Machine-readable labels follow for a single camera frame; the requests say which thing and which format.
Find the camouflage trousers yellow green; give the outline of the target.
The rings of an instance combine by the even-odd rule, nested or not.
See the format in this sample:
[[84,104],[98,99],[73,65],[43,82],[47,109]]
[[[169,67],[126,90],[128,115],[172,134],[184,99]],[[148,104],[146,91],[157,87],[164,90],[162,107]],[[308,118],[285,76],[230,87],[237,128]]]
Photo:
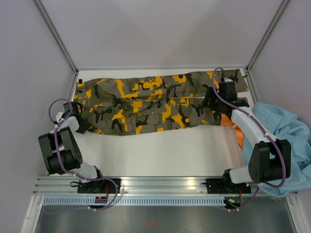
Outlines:
[[220,126],[222,116],[203,106],[207,86],[232,79],[237,92],[248,90],[241,72],[196,71],[185,74],[129,79],[98,78],[79,81],[73,100],[81,103],[88,131],[127,136]]

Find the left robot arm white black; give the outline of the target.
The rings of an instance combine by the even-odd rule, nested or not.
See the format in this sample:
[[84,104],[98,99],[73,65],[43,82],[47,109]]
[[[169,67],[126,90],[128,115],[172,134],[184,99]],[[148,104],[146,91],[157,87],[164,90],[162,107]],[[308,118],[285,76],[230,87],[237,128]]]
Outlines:
[[66,102],[63,107],[64,111],[52,119],[54,129],[38,138],[45,167],[50,175],[70,174],[78,178],[79,181],[70,185],[84,193],[100,193],[106,181],[97,167],[83,161],[73,135],[74,132],[85,133],[88,126],[81,117],[82,104]]

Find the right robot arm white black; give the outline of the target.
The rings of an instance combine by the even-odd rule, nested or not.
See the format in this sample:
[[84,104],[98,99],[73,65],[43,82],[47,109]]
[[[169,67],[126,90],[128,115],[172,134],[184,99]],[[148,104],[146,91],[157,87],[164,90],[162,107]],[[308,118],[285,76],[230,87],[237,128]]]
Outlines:
[[249,104],[237,97],[233,82],[221,82],[219,88],[208,87],[203,105],[226,115],[244,133],[252,146],[248,165],[227,169],[222,176],[222,188],[233,192],[239,184],[264,183],[282,187],[291,174],[291,145],[278,139],[255,117]]

